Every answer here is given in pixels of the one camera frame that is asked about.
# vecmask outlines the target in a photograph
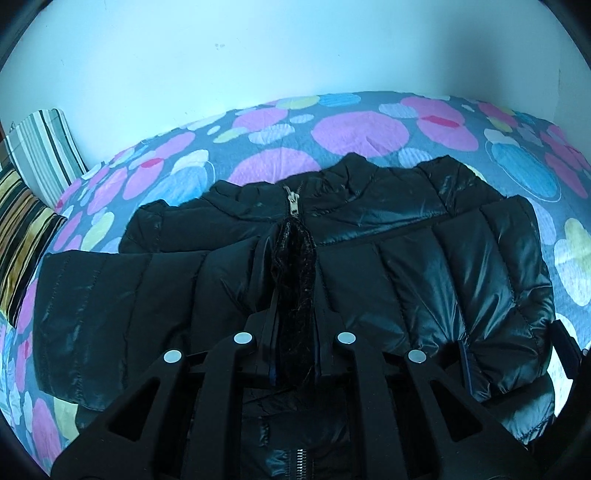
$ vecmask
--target pillow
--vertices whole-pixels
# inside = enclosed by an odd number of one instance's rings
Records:
[[[39,260],[66,220],[33,195],[12,165],[0,172],[0,313],[11,325]]]
[[[33,194],[51,208],[88,171],[58,109],[32,113],[10,131],[4,144],[2,166],[12,163]]]

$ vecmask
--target bedsheet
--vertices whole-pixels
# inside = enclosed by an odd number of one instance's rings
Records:
[[[534,207],[557,317],[591,343],[591,166],[557,126],[471,99],[396,92],[281,99],[192,122],[143,140],[77,179],[56,211],[68,217],[48,251],[117,251],[135,210],[179,205],[217,180],[275,182],[320,170],[348,152],[410,168],[450,155],[507,196]],[[78,435],[76,405],[38,389],[31,357],[37,275],[17,327],[0,319],[0,410],[47,472]],[[559,412],[570,389],[556,353],[550,374]]]

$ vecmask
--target shiny nylon fabric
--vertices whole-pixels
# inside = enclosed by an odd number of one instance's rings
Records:
[[[309,241],[283,237],[284,186],[300,192],[290,229],[313,240],[315,261],[289,261]],[[474,397],[524,443],[551,419],[553,291],[534,210],[450,157],[407,170],[349,154],[277,184],[219,181],[179,207],[159,200],[140,208],[119,252],[47,255],[41,268],[37,379],[83,409],[103,410],[170,348],[208,350],[240,331],[269,306],[278,265],[292,265],[303,277],[319,269],[330,308],[384,352],[419,348],[439,361],[465,341]],[[309,283],[293,270],[283,277],[296,290],[284,306],[310,311]],[[302,315],[284,316],[287,331],[302,331]],[[308,360],[289,366],[291,378],[305,377],[298,368],[310,366],[309,343],[280,343],[284,358],[303,348]],[[245,478],[289,477],[297,449],[313,458],[314,478],[347,478],[340,392],[295,385],[246,391],[244,402]]]

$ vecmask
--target white wall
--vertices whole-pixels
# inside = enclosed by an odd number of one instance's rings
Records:
[[[451,94],[551,121],[558,108],[568,130],[577,105],[560,100],[558,72],[580,84],[580,68],[566,73],[576,55],[560,34],[538,0],[53,0],[0,72],[0,118],[61,108],[91,164],[312,93]]]
[[[560,77],[554,123],[591,163],[591,69],[568,33],[558,25]]]

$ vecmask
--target metal screw head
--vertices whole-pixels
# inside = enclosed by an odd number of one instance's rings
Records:
[[[351,343],[354,343],[355,340],[357,340],[357,337],[352,334],[351,332],[341,332],[340,334],[337,335],[336,338],[340,343],[344,343],[345,345],[350,345]]]
[[[169,350],[164,354],[164,361],[168,364],[175,364],[183,357],[183,354],[178,350]]]
[[[240,332],[234,335],[234,341],[240,345],[252,342],[252,335],[248,332]]]
[[[421,350],[410,350],[408,359],[416,364],[422,364],[427,359],[427,355]]]

